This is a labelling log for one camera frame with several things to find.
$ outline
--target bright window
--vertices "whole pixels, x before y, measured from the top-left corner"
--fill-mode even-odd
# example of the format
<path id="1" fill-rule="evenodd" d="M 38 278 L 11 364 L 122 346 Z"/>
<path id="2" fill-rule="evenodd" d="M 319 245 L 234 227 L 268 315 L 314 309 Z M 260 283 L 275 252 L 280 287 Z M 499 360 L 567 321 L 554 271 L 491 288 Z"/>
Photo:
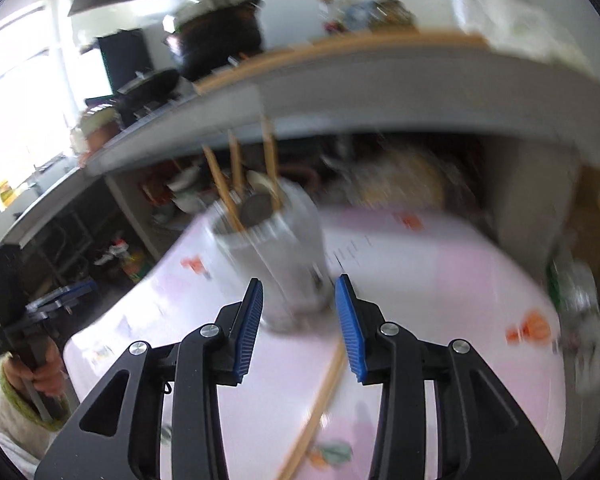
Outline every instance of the bright window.
<path id="1" fill-rule="evenodd" d="M 36 167 L 69 146 L 50 17 L 36 10 L 0 29 L 0 206 Z"/>

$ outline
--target shelf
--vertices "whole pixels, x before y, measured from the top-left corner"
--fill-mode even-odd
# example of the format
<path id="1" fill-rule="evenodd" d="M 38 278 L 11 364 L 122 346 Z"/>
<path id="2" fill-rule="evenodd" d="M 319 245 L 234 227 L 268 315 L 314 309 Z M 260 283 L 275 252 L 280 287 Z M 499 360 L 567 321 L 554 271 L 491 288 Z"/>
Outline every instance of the shelf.
<path id="1" fill-rule="evenodd" d="M 203 143 L 339 132 L 501 134 L 575 146 L 600 164 L 600 83 L 568 68 L 466 46 L 398 46 L 297 62 L 168 105 L 93 155 L 92 176 L 191 155 Z"/>

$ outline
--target table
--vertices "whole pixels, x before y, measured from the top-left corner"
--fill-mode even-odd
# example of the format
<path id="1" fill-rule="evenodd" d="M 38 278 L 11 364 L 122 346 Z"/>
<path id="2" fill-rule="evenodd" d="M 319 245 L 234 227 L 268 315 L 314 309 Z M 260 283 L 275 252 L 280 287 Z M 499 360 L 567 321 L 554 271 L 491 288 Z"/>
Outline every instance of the table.
<path id="1" fill-rule="evenodd" d="M 320 212 L 332 276 L 346 272 L 357 295 L 419 339 L 472 343 L 509 389 L 557 460 L 565 386 L 562 356 L 550 340 L 516 339 L 525 316 L 557 315 L 544 292 L 473 227 L 442 213 L 361 209 Z M 66 345 L 64 360 L 80 400 L 136 340 L 180 341 L 215 319 L 227 298 L 221 283 L 187 265 L 205 260 L 206 216 L 187 228 L 154 270 L 96 323 Z M 222 437 L 232 480 L 273 479 L 293 445 L 336 348 L 335 316 L 316 316 L 303 332 L 260 330 L 250 373 L 238 388 L 219 387 Z M 435 478 L 436 417 L 427 392 L 427 478 Z M 366 479 L 376 436 L 380 386 L 361 386 L 347 371 L 322 416 L 300 480 Z M 163 424 L 171 422 L 171 397 Z M 171 477 L 168 443 L 161 476 Z"/>

